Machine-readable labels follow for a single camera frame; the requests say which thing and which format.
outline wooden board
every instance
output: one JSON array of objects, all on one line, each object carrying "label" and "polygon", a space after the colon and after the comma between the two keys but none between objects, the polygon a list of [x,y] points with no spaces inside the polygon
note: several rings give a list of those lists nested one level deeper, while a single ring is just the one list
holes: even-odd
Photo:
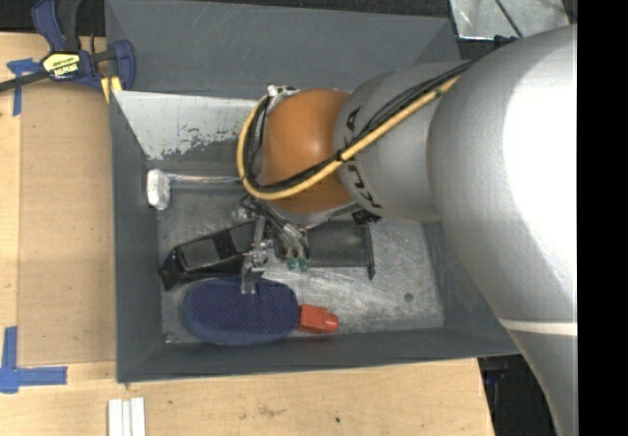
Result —
[{"label": "wooden board", "polygon": [[[48,48],[37,34],[5,34],[1,43],[2,65],[38,60]],[[98,39],[97,48],[103,45]],[[3,97],[9,105],[12,98],[13,92]],[[19,118],[7,111],[22,124],[18,362],[111,360],[111,156],[104,97],[80,85],[42,81],[23,89]],[[5,285],[15,284],[7,280]]]},{"label": "wooden board", "polygon": [[144,397],[148,436],[494,434],[473,359],[127,388],[113,375],[113,363],[73,365],[68,386],[0,399],[0,432],[100,436],[107,400]]}]

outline white strip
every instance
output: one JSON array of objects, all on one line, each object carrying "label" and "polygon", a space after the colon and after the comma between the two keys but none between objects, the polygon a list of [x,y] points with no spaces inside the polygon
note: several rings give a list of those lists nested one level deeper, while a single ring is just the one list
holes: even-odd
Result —
[{"label": "white strip", "polygon": [[107,434],[108,436],[146,436],[144,399],[109,400]]},{"label": "white strip", "polygon": [[532,322],[511,321],[500,319],[501,325],[511,331],[523,331],[524,333],[539,333],[541,335],[563,335],[567,337],[578,336],[577,322]]},{"label": "white strip", "polygon": [[143,398],[131,398],[131,434],[132,436],[146,436]]},{"label": "white strip", "polygon": [[122,423],[122,400],[109,400],[107,403],[107,434],[109,436],[124,436]]}]

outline metal rod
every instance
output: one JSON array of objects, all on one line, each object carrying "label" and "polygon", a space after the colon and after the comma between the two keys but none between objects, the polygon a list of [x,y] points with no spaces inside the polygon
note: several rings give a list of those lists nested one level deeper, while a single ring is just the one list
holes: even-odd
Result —
[{"label": "metal rod", "polygon": [[497,6],[499,7],[499,9],[501,10],[501,12],[503,13],[503,16],[506,17],[506,19],[508,20],[508,22],[510,23],[510,25],[512,26],[512,28],[514,29],[514,31],[517,33],[517,36],[519,36],[520,38],[523,38],[523,34],[521,33],[521,29],[519,29],[519,27],[517,26],[517,24],[514,23],[514,21],[512,20],[512,18],[510,17],[510,14],[508,14],[508,11],[504,8],[504,6],[501,4],[501,1],[499,0],[495,0],[495,2],[497,3]]}]

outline yellow clamp label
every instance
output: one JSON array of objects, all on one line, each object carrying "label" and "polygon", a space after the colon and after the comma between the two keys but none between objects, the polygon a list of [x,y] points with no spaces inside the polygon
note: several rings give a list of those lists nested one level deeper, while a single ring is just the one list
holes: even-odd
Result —
[{"label": "yellow clamp label", "polygon": [[43,69],[55,78],[63,77],[79,70],[80,56],[78,54],[52,54],[41,63]]}]

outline yellow cable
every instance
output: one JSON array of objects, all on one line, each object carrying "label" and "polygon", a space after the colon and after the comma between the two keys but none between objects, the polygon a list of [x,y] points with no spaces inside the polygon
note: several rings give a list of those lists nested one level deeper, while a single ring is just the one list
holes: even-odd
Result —
[{"label": "yellow cable", "polygon": [[416,111],[423,108],[425,105],[431,103],[437,97],[443,95],[445,92],[447,92],[451,88],[451,86],[454,83],[456,83],[458,78],[460,78],[460,76],[454,77],[446,82],[443,82],[439,87],[435,88],[434,90],[431,90],[430,92],[423,94],[421,97],[412,101],[412,103],[410,103],[408,106],[403,108],[396,115],[393,115],[392,117],[390,117],[380,127],[375,129],[373,132],[369,133],[368,135],[366,135],[359,141],[352,144],[345,151],[343,151],[340,154],[340,160],[335,160],[334,162],[331,162],[330,164],[325,166],[323,169],[321,169],[319,172],[317,172],[315,175],[311,176],[310,178],[302,181],[301,183],[294,185],[293,187],[290,187],[289,189],[281,190],[281,191],[269,191],[269,192],[259,191],[245,178],[244,143],[246,141],[246,134],[248,133],[248,129],[250,125],[252,124],[253,119],[255,118],[255,114],[257,113],[257,110],[259,109],[261,103],[264,100],[264,98],[262,98],[259,104],[253,109],[253,111],[250,113],[250,115],[244,122],[244,125],[242,127],[242,132],[240,133],[239,139],[237,140],[237,150],[236,150],[237,153],[236,153],[235,162],[237,164],[237,172],[239,173],[239,176],[242,178],[242,184],[244,185],[244,188],[251,195],[257,198],[261,198],[262,200],[279,200],[280,198],[287,198],[289,196],[296,195],[297,193],[301,191],[309,189],[310,187],[316,185],[323,179],[327,178],[330,174],[334,173],[337,170],[337,168],[342,165],[343,162],[351,159],[359,151],[362,151],[369,144],[373,143],[376,139],[383,136],[385,133],[391,130],[394,126],[400,124],[403,120],[405,120],[407,117],[412,115],[412,113],[415,113]]}]

